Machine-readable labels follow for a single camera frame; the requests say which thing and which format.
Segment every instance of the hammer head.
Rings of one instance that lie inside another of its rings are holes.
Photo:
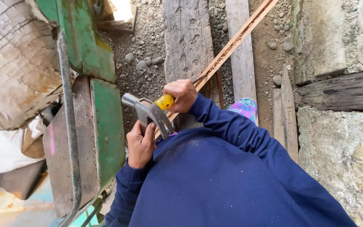
[[[159,128],[163,139],[167,139],[166,128],[170,133],[175,132],[175,129],[173,128],[164,111],[150,100],[145,98],[139,99],[130,93],[125,93],[121,98],[121,102],[124,105],[135,108],[138,119],[141,121],[141,131],[143,135],[145,135],[146,127],[151,122],[154,122]]]

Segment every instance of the concrete wall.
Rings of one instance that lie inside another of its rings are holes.
[[[293,0],[295,83],[363,71],[363,0]]]
[[[363,227],[363,112],[298,110],[299,165]]]

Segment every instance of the person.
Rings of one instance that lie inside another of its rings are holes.
[[[174,113],[204,127],[154,143],[155,125],[127,134],[128,159],[116,175],[105,226],[355,227],[341,205],[255,125],[256,104],[219,109],[191,80],[164,86]]]

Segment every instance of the pink paint mark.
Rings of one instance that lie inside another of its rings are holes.
[[[54,156],[55,146],[54,146],[54,133],[52,125],[50,125],[50,130],[48,131],[48,135],[50,136],[50,153],[52,156]]]

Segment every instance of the navy blue sweatshirt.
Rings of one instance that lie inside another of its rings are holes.
[[[119,170],[105,226],[356,226],[267,130],[200,94],[189,114],[204,127]]]

